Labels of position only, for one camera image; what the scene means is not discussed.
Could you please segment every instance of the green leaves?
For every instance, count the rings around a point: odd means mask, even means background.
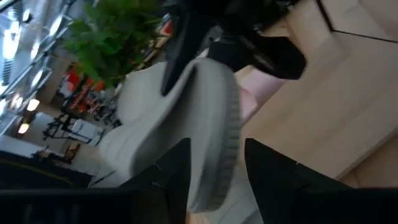
[[[144,61],[141,52],[156,37],[161,19],[154,16],[155,8],[154,0],[100,0],[95,8],[87,4],[88,21],[73,22],[65,42],[79,59],[76,70],[106,86],[124,79]]]

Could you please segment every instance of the light wood surface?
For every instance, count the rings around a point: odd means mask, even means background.
[[[307,70],[260,109],[243,137],[341,177],[398,125],[398,46],[328,33],[313,1],[299,4],[285,22]]]
[[[346,174],[341,181],[352,187],[398,187],[398,135]]]

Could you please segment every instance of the pink object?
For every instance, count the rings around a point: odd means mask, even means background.
[[[284,83],[285,80],[257,69],[240,79],[242,124],[246,124]]]

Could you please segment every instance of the white sneaker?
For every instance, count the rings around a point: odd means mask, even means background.
[[[130,76],[118,102],[124,125],[104,137],[100,153],[129,179],[182,138],[191,138],[188,208],[216,210],[228,192],[239,149],[241,121],[234,73],[211,59],[195,59],[163,97],[164,68],[165,63],[160,63]]]

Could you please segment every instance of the wooden floor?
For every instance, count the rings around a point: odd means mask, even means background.
[[[323,3],[338,30],[398,40],[396,0]],[[257,139],[339,179],[396,131],[398,45],[331,34],[312,0],[303,0],[265,35],[290,37],[308,67],[301,80],[287,82],[245,125],[243,138]],[[243,159],[240,164],[244,169]],[[191,214],[187,223],[206,222],[202,215]]]

